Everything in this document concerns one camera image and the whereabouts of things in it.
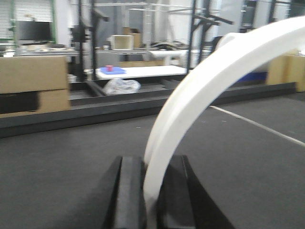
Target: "plastic bag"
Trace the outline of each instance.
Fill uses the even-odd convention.
[[[109,80],[109,82],[104,86],[103,92],[106,95],[132,94],[138,92],[140,88],[140,83],[135,80],[123,80],[121,78],[115,78]]]

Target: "red cup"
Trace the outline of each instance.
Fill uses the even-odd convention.
[[[106,70],[108,72],[112,72],[113,71],[113,65],[106,65]]]

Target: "cardboard box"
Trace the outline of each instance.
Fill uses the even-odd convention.
[[[284,83],[287,69],[287,56],[281,55],[269,63],[266,83],[268,85]]]
[[[287,55],[284,82],[296,82],[296,91],[305,91],[305,56]]]
[[[0,58],[0,117],[69,109],[65,57]]]
[[[133,36],[131,35],[112,35],[110,37],[112,50],[132,50]]]
[[[138,29],[123,27],[123,34],[133,36],[133,46],[135,48],[139,48],[142,45],[142,36],[141,32]]]
[[[269,64],[267,84],[296,82],[296,91],[305,91],[305,57],[285,54]]]
[[[163,66],[164,61],[126,61],[120,62],[121,68]]]

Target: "white box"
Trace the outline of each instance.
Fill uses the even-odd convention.
[[[133,36],[132,35],[112,35],[110,37],[112,50],[132,50]]]

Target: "computer monitor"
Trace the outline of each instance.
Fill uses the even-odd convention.
[[[24,41],[51,41],[51,23],[42,21],[17,21],[18,39]]]

